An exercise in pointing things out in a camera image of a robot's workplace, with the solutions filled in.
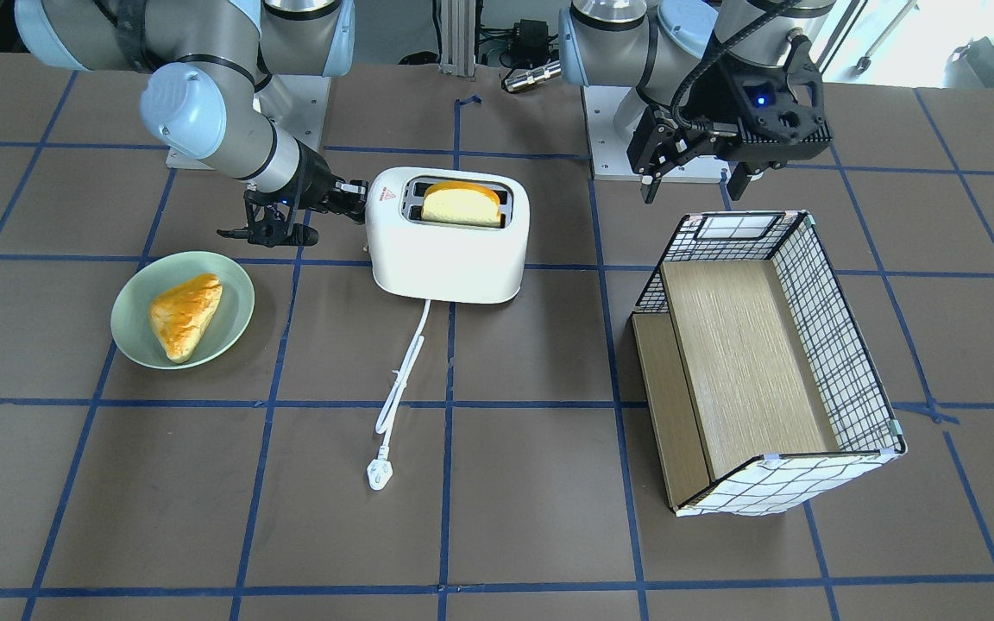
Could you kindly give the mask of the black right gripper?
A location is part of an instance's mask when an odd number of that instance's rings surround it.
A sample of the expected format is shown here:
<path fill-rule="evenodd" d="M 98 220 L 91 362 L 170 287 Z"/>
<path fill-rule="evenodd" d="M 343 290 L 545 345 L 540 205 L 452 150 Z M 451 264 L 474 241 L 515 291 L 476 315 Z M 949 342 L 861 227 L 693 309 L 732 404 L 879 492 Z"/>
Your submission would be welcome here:
<path fill-rule="evenodd" d="M 369 182 L 337 178 L 323 156 L 301 147 L 295 177 L 283 188 L 261 191 L 256 185 L 249 185 L 244 190 L 243 239 L 266 248 L 309 247 L 318 243 L 319 233 L 311 225 L 301 223 L 297 211 L 334 213 L 363 225 L 368 198 Z"/>

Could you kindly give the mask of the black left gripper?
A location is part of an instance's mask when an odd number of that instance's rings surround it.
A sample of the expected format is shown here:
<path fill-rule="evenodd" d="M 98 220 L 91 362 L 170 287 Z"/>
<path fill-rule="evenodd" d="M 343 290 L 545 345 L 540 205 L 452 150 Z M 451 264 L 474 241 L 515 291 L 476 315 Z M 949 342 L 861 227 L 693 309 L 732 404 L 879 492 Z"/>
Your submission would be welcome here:
<path fill-rule="evenodd" d="M 666 110 L 646 106 L 626 149 L 644 204 L 654 202 L 667 173 L 697 156 L 738 162 L 728 180 L 735 202 L 758 177 L 759 166 L 812 159 L 833 142 L 823 76 L 811 60 L 809 39 L 790 40 L 784 66 L 753 66 L 726 53 L 691 87 L 682 115 L 693 123 L 725 125 L 731 134 L 680 129 Z"/>

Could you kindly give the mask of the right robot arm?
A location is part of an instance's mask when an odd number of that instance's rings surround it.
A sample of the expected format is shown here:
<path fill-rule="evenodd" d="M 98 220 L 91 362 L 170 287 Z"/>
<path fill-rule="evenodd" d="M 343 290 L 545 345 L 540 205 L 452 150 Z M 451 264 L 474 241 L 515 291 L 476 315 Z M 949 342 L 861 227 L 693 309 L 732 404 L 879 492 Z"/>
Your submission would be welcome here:
<path fill-rule="evenodd" d="M 280 75 L 343 76 L 354 62 L 351 1 L 16 1 L 24 46 L 48 66 L 148 76 L 149 134 L 246 185 L 246 223 L 220 236 L 304 247 L 299 210 L 364 223 L 369 185 L 329 169 L 279 121 Z"/>

